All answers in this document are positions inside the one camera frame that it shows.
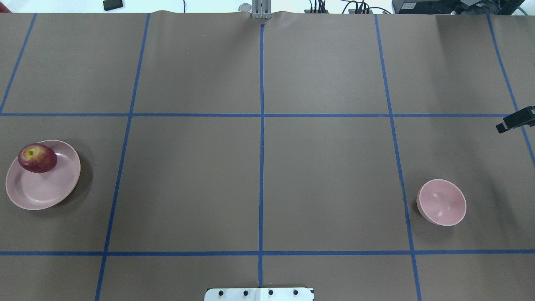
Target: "pink bowl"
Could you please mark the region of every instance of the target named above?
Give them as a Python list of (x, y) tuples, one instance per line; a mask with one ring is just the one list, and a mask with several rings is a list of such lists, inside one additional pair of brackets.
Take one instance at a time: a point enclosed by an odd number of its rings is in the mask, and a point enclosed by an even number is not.
[(416, 205), (426, 220), (444, 226), (458, 224), (467, 212), (467, 201), (461, 190), (443, 179), (425, 183), (418, 192)]

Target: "apple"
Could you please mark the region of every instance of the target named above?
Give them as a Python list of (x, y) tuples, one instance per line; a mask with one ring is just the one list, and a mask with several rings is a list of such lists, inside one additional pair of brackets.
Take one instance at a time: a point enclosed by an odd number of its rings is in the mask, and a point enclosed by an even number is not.
[(25, 146), (19, 152), (19, 164), (22, 168), (42, 174), (54, 168), (58, 163), (58, 157), (54, 151), (39, 143), (33, 143)]

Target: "table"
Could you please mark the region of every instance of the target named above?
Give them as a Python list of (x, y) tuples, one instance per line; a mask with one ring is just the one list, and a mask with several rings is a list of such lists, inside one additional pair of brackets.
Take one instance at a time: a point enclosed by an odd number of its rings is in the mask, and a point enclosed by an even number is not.
[[(535, 298), (535, 19), (0, 15), (0, 170), (59, 139), (60, 204), (0, 193), (0, 299)], [(415, 197), (464, 192), (454, 227)]]

